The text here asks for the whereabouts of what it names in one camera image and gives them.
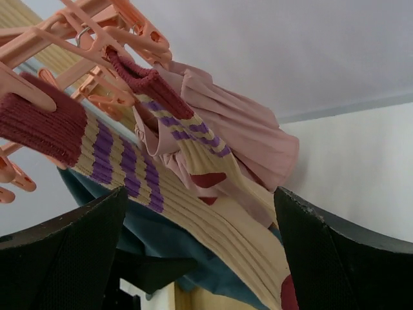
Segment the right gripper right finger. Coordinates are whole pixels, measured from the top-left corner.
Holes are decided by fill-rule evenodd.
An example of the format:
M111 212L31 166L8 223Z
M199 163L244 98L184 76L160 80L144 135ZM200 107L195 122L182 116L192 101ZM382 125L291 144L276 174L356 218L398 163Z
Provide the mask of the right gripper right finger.
M300 309L412 309L412 243L274 193Z

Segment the red purple striped sock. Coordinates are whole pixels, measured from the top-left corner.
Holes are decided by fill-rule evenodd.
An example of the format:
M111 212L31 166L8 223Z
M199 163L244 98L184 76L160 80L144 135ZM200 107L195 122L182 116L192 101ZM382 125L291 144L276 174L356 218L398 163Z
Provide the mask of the red purple striped sock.
M268 228L276 222L274 202L262 186L243 175L230 147L206 125L155 69L142 68L114 49L106 56L119 77L137 95L146 95L148 111L175 139L188 179L207 204L232 198Z
M178 224L213 251L269 309L296 306L279 240L233 199L209 205L171 172L66 94L40 88L1 91L1 136L51 156L107 189Z

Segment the pink round clip hanger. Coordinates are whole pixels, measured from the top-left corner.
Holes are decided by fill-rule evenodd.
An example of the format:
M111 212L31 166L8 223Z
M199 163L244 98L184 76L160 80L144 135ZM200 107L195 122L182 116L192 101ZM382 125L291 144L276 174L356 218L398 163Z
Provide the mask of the pink round clip hanger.
M122 17L124 20L122 22L124 26L119 22L108 21L107 17L100 14L99 16L104 18L97 21L96 17L94 19L94 11L104 13L102 9L109 8L109 3L117 12L117 17ZM125 46L129 45L147 63L169 64L172 58L170 49L163 46L162 42L152 40L150 31L153 30L153 26L147 22L148 20L128 1L66 1L65 7L53 17L26 29L26 32L1 47L1 91L14 91L17 87L23 87L25 90L30 87L40 88L42 83L46 83L65 94L65 89L59 86L56 79L63 78L62 74L54 77L49 71L42 69L38 75L33 76L27 73L18 74L13 70L17 64L44 47L55 45L81 58L76 66L66 71L66 78L68 74L87 73L89 79L92 78L92 81L104 85L112 92L109 98L92 96L94 103L104 103L108 108L131 106L136 99L129 86L115 72L106 56L106 50L112 48L118 54L125 56ZM69 98L80 104L76 97ZM36 188L35 183L8 159L9 154L21 147L25 146L8 140L8 143L1 148L1 182L12 183L31 192ZM69 167L51 156L45 156L58 167Z

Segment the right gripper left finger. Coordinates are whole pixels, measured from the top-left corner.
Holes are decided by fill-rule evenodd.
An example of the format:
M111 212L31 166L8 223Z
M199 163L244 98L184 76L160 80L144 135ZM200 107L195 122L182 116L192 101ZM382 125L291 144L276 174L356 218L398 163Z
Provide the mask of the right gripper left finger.
M1 309L100 309L126 212L118 188L1 237Z

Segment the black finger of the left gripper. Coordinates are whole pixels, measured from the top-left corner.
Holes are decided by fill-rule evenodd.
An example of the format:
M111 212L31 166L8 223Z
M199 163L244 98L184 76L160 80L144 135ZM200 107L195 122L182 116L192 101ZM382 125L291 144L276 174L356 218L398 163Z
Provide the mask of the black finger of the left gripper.
M114 272L147 294L153 294L197 268L193 258L160 258L116 250Z

